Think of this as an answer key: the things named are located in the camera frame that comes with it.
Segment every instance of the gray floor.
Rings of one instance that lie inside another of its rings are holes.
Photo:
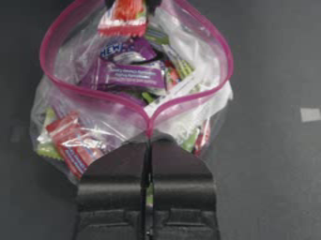
[[[321,121],[302,123],[300,110],[321,108],[321,1],[190,1],[225,35],[235,64],[234,102],[213,148],[222,240],[320,240]],[[70,240],[75,187],[32,153],[28,134],[40,41],[67,2],[20,2],[1,7],[3,30],[15,31],[1,36],[9,208],[1,204],[0,228],[9,229],[3,239]]]

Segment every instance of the red candy wrapper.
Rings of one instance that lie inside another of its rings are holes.
[[[115,0],[98,25],[103,36],[139,36],[146,33],[147,8],[145,0]]]
[[[103,143],[82,128],[79,112],[56,120],[47,126],[47,131],[72,174],[80,178],[92,162],[103,156]]]
[[[178,72],[175,70],[175,66],[171,61],[166,61],[166,85],[167,91],[173,89],[173,87],[181,82],[181,78]]]

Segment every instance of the plastic bag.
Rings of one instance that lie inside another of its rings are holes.
[[[98,76],[91,69],[106,46],[130,40],[99,35],[96,26],[104,13],[104,1],[75,1],[52,24],[40,50],[46,77],[31,111],[31,138],[38,154],[72,182],[98,158],[137,136],[147,141],[155,130],[203,156],[231,99],[230,48],[185,0],[163,0],[146,36],[171,60],[167,69],[177,69],[167,81],[182,79],[171,83],[167,94],[154,99],[145,92],[147,103],[139,104],[131,91],[116,94],[82,86],[88,75]],[[149,68],[162,71],[163,67],[149,64]]]

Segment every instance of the green candy wrapper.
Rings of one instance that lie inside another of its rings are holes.
[[[145,92],[142,93],[143,99],[149,102],[153,103],[155,101],[155,98],[151,96],[150,93]]]
[[[42,134],[38,138],[38,141],[40,142],[36,147],[36,153],[39,156],[46,157],[46,158],[54,158],[56,160],[64,160],[59,153],[55,150],[50,134],[46,130],[47,125],[50,125],[54,121],[56,120],[55,112],[52,108],[47,109],[47,114],[46,114],[46,121],[44,121],[44,126],[42,130]]]
[[[162,45],[170,45],[169,35],[157,27],[149,26],[145,37],[154,49],[161,52],[163,51]]]
[[[181,145],[181,147],[191,153],[194,146],[195,146],[195,141],[199,135],[199,128],[197,128],[193,132],[193,134],[190,135],[190,137],[187,138],[187,140],[183,142],[183,144]]]
[[[193,66],[189,64],[189,62],[178,55],[175,50],[171,48],[170,45],[163,45],[163,50],[170,58],[170,61],[173,62],[175,66],[175,70],[178,72],[181,80],[185,80],[186,77],[194,72]]]

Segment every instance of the candy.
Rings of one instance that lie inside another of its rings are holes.
[[[38,153],[38,155],[40,155],[43,157],[54,158],[56,160],[64,160],[55,150],[55,147],[52,145],[51,136],[46,129],[47,125],[50,125],[55,121],[55,119],[56,119],[55,112],[54,112],[52,108],[48,108],[47,113],[46,113],[46,121],[44,121],[42,134],[36,139],[39,141],[39,144],[36,146],[36,153]]]
[[[162,45],[170,45],[169,35],[157,27],[149,26],[145,37],[158,51],[163,51]]]
[[[191,74],[185,81],[179,82],[167,91],[167,94],[165,96],[159,97],[149,106],[146,106],[145,111],[149,114],[149,116],[153,116],[155,110],[167,101],[190,94],[191,90],[195,89],[201,81],[202,79],[197,78],[195,74]]]
[[[151,96],[150,93],[145,92],[142,93],[142,97],[145,98],[145,100],[149,102],[149,103],[153,103],[155,101],[155,98]]]
[[[130,38],[126,42],[110,43],[100,52],[100,57],[118,64],[149,61],[157,56],[143,37]]]
[[[147,28],[147,8],[143,0],[115,0],[98,25],[103,36],[143,36]]]
[[[210,124],[210,120],[206,120],[206,122],[203,123],[203,126],[201,127],[201,132],[197,137],[197,141],[193,149],[193,153],[197,156],[201,156],[202,149],[206,146],[206,144],[209,144],[210,136],[211,136],[211,124]]]
[[[80,178],[92,162],[103,156],[103,143],[79,124],[79,113],[71,112],[47,126],[47,131],[58,153],[63,157],[72,174]]]
[[[199,134],[199,129],[197,128],[193,132],[193,134],[189,136],[181,147],[191,153],[197,141],[197,137]]]
[[[163,45],[163,50],[165,50],[165,53],[166,53],[167,57],[170,58],[174,66],[175,66],[175,69],[177,69],[177,72],[178,72],[178,75],[179,75],[181,79],[185,80],[185,78],[187,78],[194,71],[193,66],[178,55],[178,53],[175,52],[175,50],[171,48],[170,45]]]
[[[137,87],[158,96],[166,95],[166,84],[159,68],[118,65],[100,59],[80,85],[102,91],[111,90],[114,86]]]
[[[181,82],[178,72],[170,61],[166,61],[166,87],[167,91]]]
[[[139,106],[145,107],[147,104],[146,102],[138,98],[135,95],[131,95],[127,92],[112,92],[115,95],[122,96],[123,98],[128,99],[131,102],[134,102],[135,104],[138,104]]]

